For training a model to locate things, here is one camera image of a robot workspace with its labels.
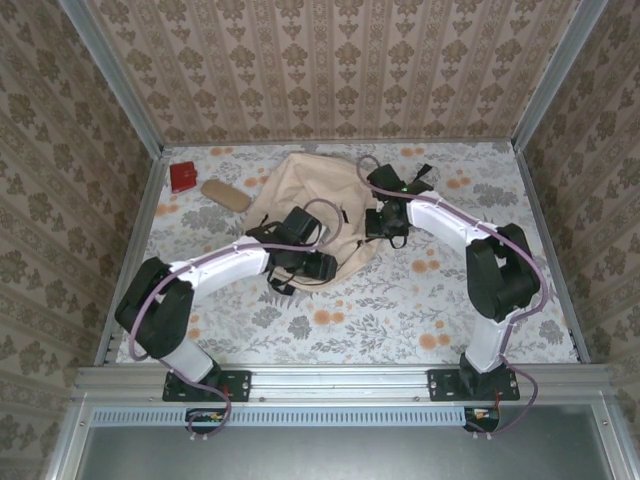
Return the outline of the beige fabric backpack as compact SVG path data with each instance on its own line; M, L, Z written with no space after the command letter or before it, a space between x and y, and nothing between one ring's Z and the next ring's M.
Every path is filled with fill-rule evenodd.
M372 172L340 158L293 153L270 174L244 219L245 234L264 220L284 220L294 207L308 207L323 224L341 229L337 239L324 249L338 262L335 278L326 284L295 279L291 283L293 290L318 292L335 286L363 269L376 256L382 241L407 238L408 235L366 237L365 211L382 206L373 192L402 198L402 193L371 185L368 175ZM284 278L284 271L277 270L269 282L288 295L274 284Z

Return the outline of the tan glasses case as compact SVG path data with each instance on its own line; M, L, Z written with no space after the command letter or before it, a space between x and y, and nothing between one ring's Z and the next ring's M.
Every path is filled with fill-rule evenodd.
M252 200L239 189L218 179L210 179L203 183L201 193L213 202L235 213L248 210Z

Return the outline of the red wallet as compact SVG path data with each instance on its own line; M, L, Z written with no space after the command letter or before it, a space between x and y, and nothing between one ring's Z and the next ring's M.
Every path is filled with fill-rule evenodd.
M173 194L191 190L197 185L197 170L192 161L172 164L169 174Z

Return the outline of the floral tablecloth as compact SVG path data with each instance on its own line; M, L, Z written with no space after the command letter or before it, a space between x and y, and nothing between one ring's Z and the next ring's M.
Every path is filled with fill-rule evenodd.
M186 260L227 246L242 233L243 214L201 195L216 178L255 198L269 175L294 152L351 162L371 154L392 164L405 181L425 164L425 181L469 214L525 232L549 285L544 311L515 325L506 357L512 363L580 362L567 297L557 295L530 197L508 141L482 143L290 144L173 147L168 165L192 161L198 188L173 194L165 175L146 241L144 258ZM225 364L444 364L459 361L477 318L467 296L465 261L427 232L411 233L407 245L387 241L367 265L320 292L276 293L265 276L218 290L193 307L186 337Z

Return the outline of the grey metal panel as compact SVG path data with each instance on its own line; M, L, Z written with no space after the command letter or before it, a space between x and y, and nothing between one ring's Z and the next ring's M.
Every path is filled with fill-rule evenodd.
M587 432L229 428L192 440L179 428L98 428L77 480L613 480Z

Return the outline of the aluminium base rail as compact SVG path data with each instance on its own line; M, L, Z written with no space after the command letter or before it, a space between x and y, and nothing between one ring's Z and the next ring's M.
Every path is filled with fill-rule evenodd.
M437 365L248 366L249 404L409 405L430 401L429 370ZM578 404L612 394L607 369L593 364L520 365L520 403L538 385L539 404ZM82 368L72 399L96 404L144 405L159 402L166 370L154 364L115 364Z

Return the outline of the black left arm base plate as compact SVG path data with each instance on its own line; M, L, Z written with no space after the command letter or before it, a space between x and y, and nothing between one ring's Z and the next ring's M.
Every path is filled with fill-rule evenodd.
M222 370L205 377L201 384L216 388L231 402L247 402L251 392L252 374L248 370ZM218 395L180 380L174 373L165 377L162 400L165 402L223 402Z

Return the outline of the aluminium side rail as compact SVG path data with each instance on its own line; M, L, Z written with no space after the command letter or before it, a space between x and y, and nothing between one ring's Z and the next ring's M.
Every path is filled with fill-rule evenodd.
M571 300L560 263L558 261L558 257L553 245L551 235L549 233L544 212L538 199L538 195L530 171L528 169L525 156L522 151L517 149L514 149L514 154L541 238L541 243L544 248L547 264L549 265L551 276L553 278L555 296L557 297L559 304L562 307L562 311L565 316L567 328L569 331L569 336L572 339L577 359L580 363L589 364L592 362L591 356L588 352L584 335L581 331L580 322L576 316L574 305Z
M145 190L134 222L123 265L120 270L111 305L106 317L104 330L95 356L94 365L96 367L104 366L113 357L110 344L112 339L120 330L120 326L115 320L116 307L119 305L122 296L126 293L137 269L142 263L149 232L155 216L155 210L158 205L160 194L165 185L170 157L171 149L163 148L160 155L152 162L149 177L145 185Z

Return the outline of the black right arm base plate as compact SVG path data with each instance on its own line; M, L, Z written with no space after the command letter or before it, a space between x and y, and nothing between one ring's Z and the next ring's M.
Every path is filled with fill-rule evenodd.
M427 373L430 400L445 401L517 401L520 391L515 373L501 366L489 372L460 372L458 368L433 369Z

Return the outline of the aluminium corner post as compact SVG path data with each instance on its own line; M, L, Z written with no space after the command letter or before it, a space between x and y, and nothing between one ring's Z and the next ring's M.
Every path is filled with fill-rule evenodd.
M122 62L117 58L86 0L59 0L89 54L125 112L153 160L162 155L164 142L147 115Z
M516 153L524 150L555 95L567 78L608 0L581 0L522 114L511 138Z

